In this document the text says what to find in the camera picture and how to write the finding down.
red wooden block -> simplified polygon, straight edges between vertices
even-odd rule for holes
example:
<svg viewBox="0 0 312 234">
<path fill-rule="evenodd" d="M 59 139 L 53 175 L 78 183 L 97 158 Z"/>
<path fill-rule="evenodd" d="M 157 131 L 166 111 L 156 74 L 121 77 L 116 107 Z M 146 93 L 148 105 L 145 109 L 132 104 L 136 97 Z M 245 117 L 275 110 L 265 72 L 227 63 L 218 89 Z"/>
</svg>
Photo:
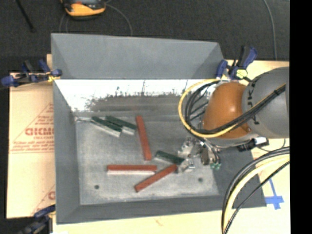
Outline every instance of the red wooden block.
<svg viewBox="0 0 312 234">
<path fill-rule="evenodd" d="M 168 166 L 167 168 L 161 170 L 160 172 L 154 174 L 153 176 L 150 176 L 146 180 L 140 182 L 135 186 L 135 190 L 138 193 L 139 191 L 145 189 L 146 187 L 150 186 L 151 184 L 155 183 L 156 181 L 162 179 L 163 177 L 167 176 L 170 173 L 173 173 L 175 170 L 177 170 L 177 165 L 173 164 L 171 166 Z"/>
<path fill-rule="evenodd" d="M 150 145 L 148 143 L 148 138 L 147 138 L 146 129 L 145 129 L 142 116 L 136 117 L 136 126 L 137 126 L 137 132 L 138 132 L 140 142 L 141 142 L 141 147 L 143 150 L 144 160 L 151 160 L 152 153 L 151 153 Z"/>
</svg>

blue tape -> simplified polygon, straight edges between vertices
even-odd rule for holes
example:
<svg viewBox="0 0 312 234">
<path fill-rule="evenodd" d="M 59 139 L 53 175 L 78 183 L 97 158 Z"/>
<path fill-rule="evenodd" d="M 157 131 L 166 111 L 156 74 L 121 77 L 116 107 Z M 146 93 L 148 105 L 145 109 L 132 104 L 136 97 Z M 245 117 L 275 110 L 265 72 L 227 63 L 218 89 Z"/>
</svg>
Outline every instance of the blue tape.
<svg viewBox="0 0 312 234">
<path fill-rule="evenodd" d="M 269 182 L 273 191 L 273 196 L 265 197 L 265 201 L 267 204 L 273 204 L 275 210 L 281 209 L 279 204 L 284 203 L 284 199 L 282 196 L 277 196 L 274 185 L 273 185 L 273 181 L 271 178 L 269 179 Z"/>
</svg>

gray surface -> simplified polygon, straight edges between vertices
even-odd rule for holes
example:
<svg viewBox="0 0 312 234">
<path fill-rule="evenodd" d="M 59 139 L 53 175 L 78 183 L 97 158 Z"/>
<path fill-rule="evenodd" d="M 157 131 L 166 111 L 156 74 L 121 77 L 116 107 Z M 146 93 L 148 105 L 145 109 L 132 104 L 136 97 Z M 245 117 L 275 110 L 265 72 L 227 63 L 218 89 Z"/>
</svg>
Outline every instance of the gray surface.
<svg viewBox="0 0 312 234">
<path fill-rule="evenodd" d="M 53 68 L 63 79 L 212 78 L 219 44 L 194 40 L 52 34 Z"/>
<path fill-rule="evenodd" d="M 256 105 L 289 79 L 289 67 L 276 68 L 254 78 L 249 83 L 242 97 L 243 112 Z M 290 134 L 287 98 L 283 92 L 266 105 L 256 116 L 248 121 L 253 132 L 267 138 L 288 138 Z"/>
<path fill-rule="evenodd" d="M 153 157 L 157 150 L 176 154 L 188 135 L 177 117 L 175 120 L 145 117 L 144 123 Z M 155 164 L 157 170 L 160 171 L 171 164 L 157 159 L 144 161 L 137 136 L 121 134 L 120 137 L 114 137 L 87 121 L 77 122 L 76 130 L 80 203 L 82 205 L 218 195 L 213 172 L 210 166 L 201 164 L 199 157 L 194 158 L 196 166 L 194 171 L 173 173 L 137 193 L 134 186 L 150 175 L 108 174 L 106 166 L 109 164 Z"/>
<path fill-rule="evenodd" d="M 53 93 L 57 217 L 64 219 L 79 206 L 76 131 L 70 107 L 55 84 Z"/>
</svg>

yellow cable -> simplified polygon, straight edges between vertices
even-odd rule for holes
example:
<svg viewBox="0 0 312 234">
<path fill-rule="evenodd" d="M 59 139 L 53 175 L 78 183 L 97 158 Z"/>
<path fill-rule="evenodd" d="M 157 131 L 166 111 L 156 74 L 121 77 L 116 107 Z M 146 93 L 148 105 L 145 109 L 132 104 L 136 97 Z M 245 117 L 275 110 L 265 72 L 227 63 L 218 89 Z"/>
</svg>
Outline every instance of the yellow cable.
<svg viewBox="0 0 312 234">
<path fill-rule="evenodd" d="M 226 205 L 225 208 L 225 212 L 224 212 L 224 226 L 222 226 L 222 232 L 225 231 L 225 228 L 230 220 L 230 210 L 233 206 L 233 203 L 236 199 L 236 196 L 238 195 L 238 193 L 240 192 L 240 190 L 245 186 L 245 184 L 253 178 L 253 176 L 255 176 L 256 174 L 258 174 L 259 172 L 263 171 L 264 169 L 278 164 L 278 163 L 286 163 L 290 160 L 290 155 L 289 154 L 285 154 L 285 155 L 281 155 L 280 157 L 276 158 L 276 157 L 271 157 L 268 158 L 268 162 L 260 165 L 259 167 L 255 168 L 254 170 L 252 170 L 250 173 L 246 174 L 241 180 L 240 182 L 236 185 L 236 187 L 232 190 L 231 196 L 229 197 L 228 203 Z"/>
<path fill-rule="evenodd" d="M 218 81 L 218 79 L 205 79 L 202 80 L 200 82 L 197 82 L 195 84 L 193 84 L 192 86 L 190 86 L 188 89 L 185 90 L 185 92 L 182 94 L 179 104 L 178 104 L 178 113 L 179 113 L 179 117 L 180 120 L 182 122 L 182 124 L 184 125 L 184 127 L 186 129 L 188 129 L 192 134 L 194 134 L 195 136 L 201 137 L 201 138 L 214 138 L 214 137 L 218 137 L 221 136 L 225 133 L 227 133 L 228 131 L 230 131 L 231 129 L 233 129 L 234 127 L 236 127 L 238 125 L 238 123 L 223 129 L 222 131 L 215 133 L 215 134 L 202 134 L 197 132 L 196 130 L 192 129 L 191 126 L 185 121 L 184 117 L 183 117 L 183 112 L 182 112 L 182 103 L 184 101 L 184 98 L 187 96 L 187 94 L 194 88 L 197 87 L 199 85 L 202 85 L 203 83 L 211 83 L 214 81 Z M 260 104 L 263 100 L 265 100 L 268 96 L 266 96 L 265 98 L 263 98 L 262 100 L 260 100 L 256 105 L 254 105 L 253 107 L 251 107 L 248 111 L 246 111 L 245 113 L 248 113 L 249 111 L 251 111 L 254 107 L 256 107 L 258 104 Z"/>
</svg>

cable bundle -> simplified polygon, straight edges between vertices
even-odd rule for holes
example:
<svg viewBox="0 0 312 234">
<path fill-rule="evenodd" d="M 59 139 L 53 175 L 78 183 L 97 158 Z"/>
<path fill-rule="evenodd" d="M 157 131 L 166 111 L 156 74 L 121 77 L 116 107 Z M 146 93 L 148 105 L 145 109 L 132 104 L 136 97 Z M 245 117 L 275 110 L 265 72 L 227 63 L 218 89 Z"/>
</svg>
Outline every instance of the cable bundle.
<svg viewBox="0 0 312 234">
<path fill-rule="evenodd" d="M 259 172 L 267 169 L 276 164 L 281 164 L 278 169 L 271 173 L 261 184 L 259 184 L 252 193 L 237 207 L 232 216 L 230 216 L 230 210 L 233 206 L 233 203 L 240 192 L 240 190 Z M 247 164 L 242 168 L 237 175 L 234 177 L 230 183 L 223 201 L 222 207 L 222 217 L 221 217 L 221 229 L 222 234 L 226 234 L 237 215 L 238 211 L 242 208 L 245 202 L 258 190 L 260 189 L 270 178 L 277 174 L 280 170 L 286 167 L 290 163 L 290 148 L 280 148 L 269 153 L 266 153 L 263 156 L 255 159 L 254 161 Z"/>
<path fill-rule="evenodd" d="M 227 124 L 217 127 L 215 129 L 211 130 L 205 130 L 205 129 L 196 129 L 191 124 L 191 120 L 195 117 L 191 118 L 191 114 L 196 111 L 192 111 L 193 105 L 199 100 L 195 100 L 195 98 L 205 89 L 208 88 L 211 85 L 219 83 L 220 80 L 218 79 L 206 79 L 203 81 L 200 81 L 192 86 L 190 86 L 188 89 L 185 90 L 185 92 L 182 94 L 181 99 L 179 101 L 178 105 L 178 113 L 179 117 L 182 121 L 182 124 L 184 127 L 194 136 L 200 137 L 200 138 L 213 138 L 223 135 L 224 133 L 227 133 L 230 130 L 233 130 L 242 124 L 246 123 L 248 120 L 250 120 L 254 115 L 256 115 L 264 106 L 266 106 L 270 101 L 272 101 L 274 98 L 276 98 L 278 95 L 280 95 L 282 92 L 286 90 L 286 84 L 281 85 L 274 91 L 272 91 L 269 95 L 267 95 L 265 98 L 260 100 L 255 106 L 250 108 L 248 111 L 243 113 L 241 116 L 237 117 L 236 119 L 228 122 Z M 190 93 L 192 89 L 194 89 L 197 86 L 202 85 L 199 89 L 197 89 L 189 98 L 189 100 L 186 103 L 185 113 L 183 116 L 182 113 L 182 104 L 185 99 L 185 97 Z"/>
</svg>

